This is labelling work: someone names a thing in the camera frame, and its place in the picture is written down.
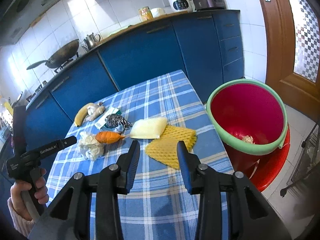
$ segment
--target frying pan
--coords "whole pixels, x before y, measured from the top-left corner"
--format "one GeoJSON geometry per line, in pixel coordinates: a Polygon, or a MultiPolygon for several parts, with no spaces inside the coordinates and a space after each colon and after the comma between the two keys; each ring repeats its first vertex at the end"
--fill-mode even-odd
{"type": "Polygon", "coordinates": [[[54,53],[48,60],[41,60],[36,63],[33,63],[29,67],[27,67],[27,70],[38,67],[42,63],[45,63],[45,65],[48,68],[53,68],[53,69],[58,68],[63,63],[65,63],[68,59],[73,57],[77,53],[78,48],[79,48],[79,40],[71,41],[66,45],[64,45],[56,53],[54,53]]]}

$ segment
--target sleeve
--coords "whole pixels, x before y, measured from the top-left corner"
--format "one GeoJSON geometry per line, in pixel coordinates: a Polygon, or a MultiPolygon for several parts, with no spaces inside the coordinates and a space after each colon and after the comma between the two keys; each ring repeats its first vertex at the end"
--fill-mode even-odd
{"type": "Polygon", "coordinates": [[[12,217],[13,225],[16,230],[18,230],[25,237],[28,237],[31,229],[35,225],[34,221],[25,220],[23,217],[19,216],[13,208],[11,198],[8,199],[8,207],[12,217]]]}

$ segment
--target finger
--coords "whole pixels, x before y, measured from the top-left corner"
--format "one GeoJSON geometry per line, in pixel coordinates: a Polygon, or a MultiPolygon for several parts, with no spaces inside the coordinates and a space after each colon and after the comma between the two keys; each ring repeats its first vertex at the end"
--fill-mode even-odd
{"type": "Polygon", "coordinates": [[[40,177],[36,181],[36,188],[42,188],[44,185],[45,185],[45,179],[44,179],[44,177],[40,177]]]}
{"type": "Polygon", "coordinates": [[[46,204],[48,201],[49,201],[49,195],[48,194],[46,194],[43,198],[38,200],[39,204],[41,204],[41,205],[46,204]]]}
{"type": "Polygon", "coordinates": [[[36,199],[42,199],[48,193],[48,188],[46,186],[42,187],[35,193],[36,199]]]}
{"type": "Polygon", "coordinates": [[[46,169],[45,168],[41,168],[41,176],[43,176],[46,173],[47,173],[46,169]]]}
{"type": "Polygon", "coordinates": [[[21,198],[20,194],[22,191],[27,191],[31,189],[31,184],[23,180],[16,180],[12,185],[10,192],[13,198],[21,198]]]}

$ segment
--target table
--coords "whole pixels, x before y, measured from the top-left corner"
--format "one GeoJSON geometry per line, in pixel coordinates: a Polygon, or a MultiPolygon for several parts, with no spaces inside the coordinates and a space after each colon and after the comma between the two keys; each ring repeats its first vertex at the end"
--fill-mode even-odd
{"type": "MultiPolygon", "coordinates": [[[[103,105],[121,110],[131,123],[143,118],[166,116],[170,125],[196,130],[197,142],[193,153],[202,163],[219,172],[233,173],[223,144],[206,114],[203,104],[189,80],[178,70],[122,90],[101,100],[103,105]]],[[[94,122],[82,127],[71,126],[66,137],[80,139],[81,131],[99,131],[94,122]]],[[[128,152],[132,139],[125,131],[125,139],[109,145],[105,156],[95,162],[84,160],[76,145],[60,151],[50,171],[47,187],[49,203],[76,172],[90,175],[116,163],[119,155],[128,152]]],[[[189,195],[181,172],[155,161],[145,154],[151,140],[140,142],[140,159],[131,192],[119,195],[119,210],[124,239],[193,240],[198,217],[199,195],[189,195]]],[[[95,194],[92,196],[90,235],[95,232],[95,194]]],[[[222,239],[228,239],[228,211],[226,195],[221,194],[222,239]]]]}

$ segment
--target yellow mesh cloth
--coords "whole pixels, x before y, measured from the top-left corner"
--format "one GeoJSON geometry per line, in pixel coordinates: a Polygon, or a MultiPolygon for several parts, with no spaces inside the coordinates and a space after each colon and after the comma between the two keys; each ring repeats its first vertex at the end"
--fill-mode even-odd
{"type": "Polygon", "coordinates": [[[146,146],[146,154],[151,158],[179,170],[177,143],[184,141],[188,151],[197,141],[196,131],[183,127],[167,125],[159,139],[146,146]]]}

